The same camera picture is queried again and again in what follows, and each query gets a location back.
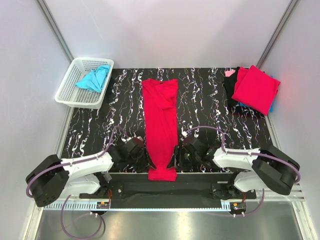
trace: pink cloth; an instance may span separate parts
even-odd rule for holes
[[[178,80],[142,81],[146,149],[156,169],[150,168],[148,178],[175,181],[176,168],[167,168],[178,145],[177,96]]]
[[[224,71],[224,75],[226,77],[230,77],[232,74],[234,74],[236,72],[236,70],[231,70],[231,71]]]
[[[249,70],[240,68],[232,99],[267,115],[277,95],[279,85],[280,81],[268,76],[253,65]]]

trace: table surface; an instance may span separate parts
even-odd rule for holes
[[[271,143],[265,116],[249,107],[228,108],[223,86],[225,70],[230,68],[137,68],[113,69],[102,107],[99,110],[75,108],[64,143],[62,158],[76,158],[103,150],[116,125],[129,136],[145,139],[145,118],[141,82],[147,79],[178,79],[177,129],[180,134],[196,126],[213,126],[226,135],[226,146],[235,149],[266,147]],[[213,130],[193,133],[201,141],[217,143],[220,137]],[[114,143],[122,141],[117,132]],[[116,172],[134,173],[126,164]],[[213,172],[203,165],[194,165],[188,172]]]
[[[248,202],[248,211],[258,203]],[[99,220],[83,211],[64,211],[67,231],[79,238],[92,235]],[[290,202],[265,202],[246,217],[219,217],[208,212],[107,212],[105,231],[97,240],[302,240]],[[45,210],[38,227],[37,240],[67,240],[60,225],[60,211]]]

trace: laundry basket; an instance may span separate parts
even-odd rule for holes
[[[81,81],[91,70],[99,66],[109,65],[110,70],[101,93],[81,89],[76,83]],[[55,94],[58,103],[66,104],[73,108],[100,109],[104,100],[106,90],[114,67],[114,61],[105,58],[77,57],[70,64],[64,78]]]

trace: gray floor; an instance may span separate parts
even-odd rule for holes
[[[249,210],[258,204],[249,202]],[[66,211],[64,225],[83,215]],[[289,202],[265,202],[254,215],[236,218],[217,217],[205,212],[107,212],[105,232],[99,240],[301,240],[298,223]],[[93,234],[99,221],[86,216],[67,227],[79,238]],[[60,212],[45,210],[37,240],[67,240],[60,226]]]

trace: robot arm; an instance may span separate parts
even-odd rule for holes
[[[232,154],[235,151],[234,149],[223,151],[220,146],[209,147],[200,142],[199,139],[188,136],[184,139],[182,147],[188,152],[187,155],[190,156],[191,161],[198,164],[207,164],[209,167],[247,170],[235,173],[236,177],[231,183],[232,187],[243,193],[255,189],[269,188],[278,194],[289,195],[297,177],[293,168],[298,171],[300,169],[297,162],[272,144],[266,149],[237,149],[237,154]],[[292,167],[257,154],[267,154],[279,158]]]
[[[90,195],[101,187],[105,190],[104,187],[110,180],[108,171],[120,162],[136,159],[143,151],[142,139],[133,137],[120,146],[109,148],[107,152],[101,151],[89,156],[59,159],[57,155],[50,155],[26,177],[25,181],[29,184],[41,172],[52,166],[60,166],[41,175],[30,186],[35,203],[38,207],[44,207],[70,194]]]

